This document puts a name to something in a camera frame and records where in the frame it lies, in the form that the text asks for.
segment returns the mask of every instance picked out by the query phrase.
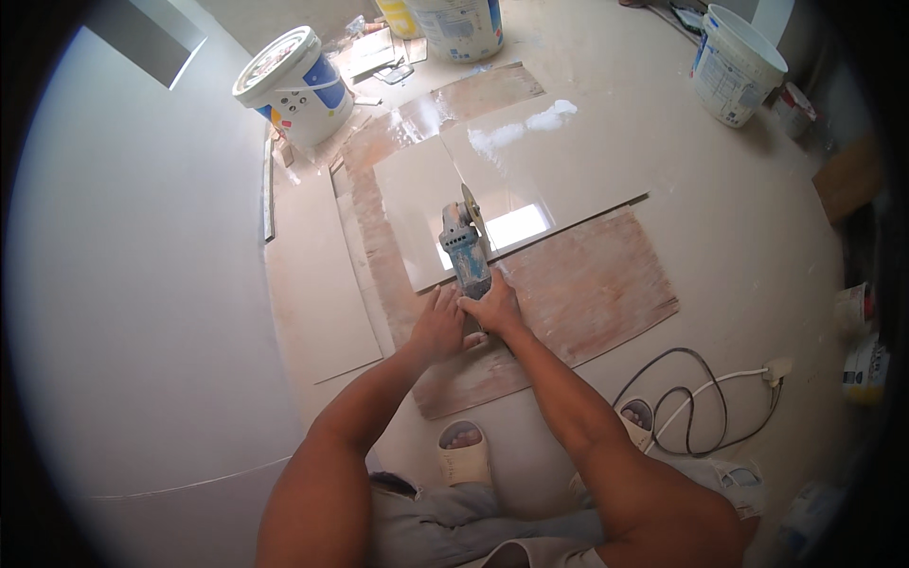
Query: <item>paint bucket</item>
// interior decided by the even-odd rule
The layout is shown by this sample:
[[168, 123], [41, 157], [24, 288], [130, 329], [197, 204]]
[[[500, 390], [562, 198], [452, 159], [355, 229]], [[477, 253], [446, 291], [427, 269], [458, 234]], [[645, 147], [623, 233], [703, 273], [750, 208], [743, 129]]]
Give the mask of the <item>paint bucket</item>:
[[404, 0], [375, 0], [391, 28], [392, 34], [401, 39], [416, 39], [423, 37], [423, 30], [420, 25], [410, 15]]
[[499, 0], [405, 0], [441, 60], [473, 63], [502, 49]]
[[776, 98], [772, 108], [780, 119], [783, 131], [792, 139], [798, 138], [812, 122], [817, 120], [817, 112], [808, 97], [792, 83], [786, 83], [783, 92]]
[[788, 70], [783, 56], [745, 20], [720, 5], [707, 7], [690, 76], [701, 104], [717, 120], [741, 127]]
[[259, 52], [234, 83], [234, 97], [301, 148], [337, 132], [354, 110], [341, 76], [308, 25], [287, 32]]

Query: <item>power cord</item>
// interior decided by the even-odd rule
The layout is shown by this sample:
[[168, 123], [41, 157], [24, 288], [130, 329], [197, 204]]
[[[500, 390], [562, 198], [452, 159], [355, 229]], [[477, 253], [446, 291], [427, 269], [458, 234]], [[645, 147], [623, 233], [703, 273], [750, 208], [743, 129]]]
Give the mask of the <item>power cord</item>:
[[[710, 370], [710, 366], [707, 364], [707, 361], [705, 361], [704, 358], [697, 351], [695, 351], [694, 349], [689, 349], [687, 347], [673, 347], [672, 349], [668, 349], [668, 350], [664, 351], [663, 353], [657, 355], [653, 359], [651, 359], [650, 362], [648, 362], [637, 373], [635, 373], [634, 376], [631, 378], [631, 380], [628, 381], [624, 387], [622, 387], [622, 390], [619, 391], [619, 394], [615, 397], [615, 400], [613, 400], [613, 408], [615, 408], [618, 405], [618, 402], [622, 398], [622, 395], [625, 393], [625, 391], [628, 390], [628, 388], [634, 383], [634, 381], [636, 381], [638, 379], [638, 377], [640, 377], [644, 373], [644, 371], [649, 369], [653, 364], [655, 364], [660, 359], [662, 359], [662, 358], [666, 357], [668, 354], [672, 354], [672, 353], [684, 353], [684, 354], [691, 355], [701, 365], [701, 367], [704, 369], [704, 371], [710, 377], [710, 381], [708, 381], [707, 383], [702, 385], [700, 388], [698, 388], [693, 393], [691, 392], [690, 389], [688, 389], [685, 386], [676, 386], [676, 387], [673, 387], [673, 388], [669, 389], [668, 391], [666, 391], [663, 394], [663, 396], [660, 397], [660, 400], [657, 401], [656, 405], [654, 406], [654, 410], [653, 410], [652, 421], [654, 424], [654, 429], [653, 429], [653, 431], [650, 432], [651, 442], [647, 446], [647, 449], [644, 450], [644, 453], [649, 453], [654, 448], [654, 446], [656, 446], [656, 447], [660, 448], [662, 451], [669, 453], [671, 455], [684, 455], [684, 456], [690, 455], [690, 456], [698, 457], [698, 458], [706, 457], [714, 452], [717, 452], [724, 448], [728, 448], [731, 445], [735, 445], [737, 443], [744, 442], [748, 438], [754, 436], [755, 434], [757, 434], [758, 432], [763, 430], [764, 427], [767, 425], [767, 423], [770, 422], [770, 418], [771, 418], [771, 416], [774, 415], [776, 406], [780, 403], [780, 397], [783, 394], [782, 379], [780, 381], [779, 386], [772, 388], [770, 391], [770, 412], [767, 414], [767, 417], [764, 418], [764, 421], [761, 423], [761, 425], [758, 426], [757, 429], [755, 429], [750, 434], [743, 436], [743, 437], [739, 438], [738, 440], [734, 440], [734, 441], [728, 442], [728, 443], [723, 443], [723, 441], [726, 438], [726, 435], [728, 434], [728, 430], [729, 430], [729, 409], [726, 406], [726, 398], [723, 394], [723, 389], [720, 388], [720, 382], [725, 381], [727, 379], [739, 377], [739, 376], [747, 376], [747, 375], [752, 375], [752, 374], [765, 373], [768, 369], [762, 368], [762, 369], [755, 369], [753, 371], [741, 371], [738, 373], [730, 373], [730, 374], [726, 374], [726, 375], [720, 377], [719, 379], [717, 379], [714, 376], [713, 371]], [[723, 433], [720, 436], [720, 439], [716, 442], [716, 444], [711, 449], [709, 449], [705, 452], [693, 452], [691, 449], [691, 427], [692, 427], [692, 423], [694, 422], [694, 398], [709, 386], [716, 387], [716, 391], [720, 395], [720, 402], [723, 405]], [[659, 432], [656, 432], [655, 431], [656, 415], [659, 412], [660, 407], [663, 405], [663, 402], [665, 401], [666, 397], [668, 397], [672, 393], [677, 393], [677, 392], [683, 392], [683, 393], [687, 394], [688, 397], [685, 399], [685, 401], [681, 405], [679, 405], [679, 407], [669, 417], [669, 419], [666, 420], [665, 423], [663, 423], [663, 426], [660, 428]], [[691, 404], [691, 412], [688, 414], [688, 424], [685, 428], [685, 437], [684, 437], [685, 451], [684, 452], [674, 452], [672, 450], [668, 450], [660, 444], [659, 436], [662, 435], [663, 432], [665, 432], [666, 428], [669, 426], [669, 423], [672, 422], [673, 419], [679, 413], [681, 413], [682, 410], [689, 403]]]

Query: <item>bucket lid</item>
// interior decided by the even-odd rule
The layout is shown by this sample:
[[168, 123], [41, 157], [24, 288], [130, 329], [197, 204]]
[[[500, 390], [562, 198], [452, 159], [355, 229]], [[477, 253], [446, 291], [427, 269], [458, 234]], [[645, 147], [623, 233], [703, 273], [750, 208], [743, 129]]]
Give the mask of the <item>bucket lid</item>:
[[275, 39], [253, 57], [234, 83], [234, 97], [245, 106], [270, 91], [284, 74], [303, 59], [317, 39], [308, 25], [301, 25]]
[[777, 51], [776, 46], [771, 44], [761, 32], [754, 29], [740, 15], [729, 8], [724, 8], [718, 4], [710, 4], [707, 6], [706, 17], [715, 18], [719, 21], [735, 39], [754, 50], [755, 53], [760, 55], [762, 59], [781, 74], [788, 73], [789, 65], [786, 64], [786, 60]]

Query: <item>window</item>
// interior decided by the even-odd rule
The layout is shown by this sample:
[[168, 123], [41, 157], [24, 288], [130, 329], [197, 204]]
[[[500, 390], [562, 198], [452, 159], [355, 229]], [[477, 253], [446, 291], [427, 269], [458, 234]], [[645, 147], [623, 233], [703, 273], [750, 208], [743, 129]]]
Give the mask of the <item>window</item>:
[[205, 41], [167, 0], [103, 0], [85, 27], [169, 89]]

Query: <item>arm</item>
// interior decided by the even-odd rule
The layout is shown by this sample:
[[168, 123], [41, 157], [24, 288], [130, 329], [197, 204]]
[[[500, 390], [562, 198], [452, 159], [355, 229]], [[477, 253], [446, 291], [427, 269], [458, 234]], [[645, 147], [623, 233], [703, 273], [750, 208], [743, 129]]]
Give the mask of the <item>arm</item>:
[[497, 269], [479, 302], [458, 305], [498, 334], [524, 368], [546, 423], [594, 497], [610, 568], [725, 566], [742, 561], [744, 537], [721, 495], [645, 456], [618, 414], [524, 325], [514, 288]]
[[272, 490], [256, 566], [362, 566], [372, 497], [366, 453], [431, 365], [479, 344], [463, 337], [460, 293], [437, 286], [400, 351], [353, 380], [318, 415]]

